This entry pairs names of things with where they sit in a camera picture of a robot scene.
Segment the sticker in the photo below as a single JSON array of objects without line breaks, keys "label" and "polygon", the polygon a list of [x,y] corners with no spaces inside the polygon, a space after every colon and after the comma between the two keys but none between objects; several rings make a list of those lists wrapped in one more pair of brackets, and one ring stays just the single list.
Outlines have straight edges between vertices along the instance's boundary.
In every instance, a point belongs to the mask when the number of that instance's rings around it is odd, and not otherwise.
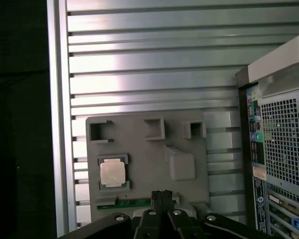
[{"label": "sticker", "polygon": [[259,167],[253,167],[253,175],[254,177],[260,178],[265,181],[267,179],[266,170]]},{"label": "sticker", "polygon": [[256,229],[266,233],[266,204],[263,180],[253,177]]}]

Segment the metal mesh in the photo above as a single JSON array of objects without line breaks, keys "label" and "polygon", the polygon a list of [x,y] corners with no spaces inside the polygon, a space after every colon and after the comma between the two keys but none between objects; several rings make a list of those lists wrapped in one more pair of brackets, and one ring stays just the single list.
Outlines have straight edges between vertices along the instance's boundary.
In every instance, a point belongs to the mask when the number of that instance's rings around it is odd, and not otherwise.
[{"label": "metal mesh", "polygon": [[267,174],[299,186],[297,100],[262,105]]},{"label": "metal mesh", "polygon": [[271,190],[275,191],[276,193],[279,193],[281,195],[286,196],[287,198],[290,198],[296,202],[299,202],[299,196],[297,196],[296,194],[288,192],[287,190],[277,187],[275,185],[272,185],[270,183],[267,184],[267,187],[270,188]]}]

